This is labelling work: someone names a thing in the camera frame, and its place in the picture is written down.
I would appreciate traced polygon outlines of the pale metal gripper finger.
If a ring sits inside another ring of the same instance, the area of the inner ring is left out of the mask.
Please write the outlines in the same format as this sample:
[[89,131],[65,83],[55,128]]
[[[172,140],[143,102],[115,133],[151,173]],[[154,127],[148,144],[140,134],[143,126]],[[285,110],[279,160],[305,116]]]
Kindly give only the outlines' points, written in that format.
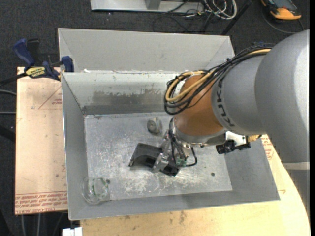
[[163,157],[161,159],[161,172],[172,172],[172,166],[170,165],[169,157]]
[[152,173],[157,173],[163,169],[164,169],[164,160],[163,160],[163,154],[161,153],[153,164]]

